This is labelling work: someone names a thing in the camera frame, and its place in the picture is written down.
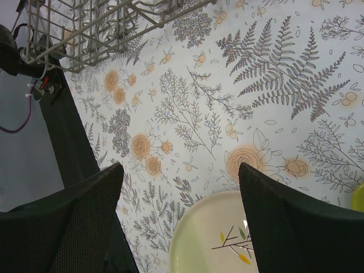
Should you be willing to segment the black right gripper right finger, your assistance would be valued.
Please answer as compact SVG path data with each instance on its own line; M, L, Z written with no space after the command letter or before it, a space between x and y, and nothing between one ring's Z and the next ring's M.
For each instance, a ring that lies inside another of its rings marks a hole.
M238 171L259 272L363 272L363 213L331 205L266 176Z

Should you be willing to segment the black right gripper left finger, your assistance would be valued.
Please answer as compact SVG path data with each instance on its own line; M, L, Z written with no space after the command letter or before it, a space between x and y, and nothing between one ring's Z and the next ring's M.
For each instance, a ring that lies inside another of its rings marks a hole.
M1 213L2 272L130 272L115 210L124 169L115 163L47 197Z

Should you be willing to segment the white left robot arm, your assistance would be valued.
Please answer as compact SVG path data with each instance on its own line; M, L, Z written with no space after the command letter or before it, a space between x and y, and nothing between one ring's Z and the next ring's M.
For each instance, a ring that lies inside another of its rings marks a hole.
M44 71L44 64L27 64L22 59L21 52L25 49L18 48L15 39L19 34L21 27L27 26L27 23L18 25L12 34L8 28L1 25L1 69L12 76L18 74L41 79L48 77L51 80L60 81L58 69Z

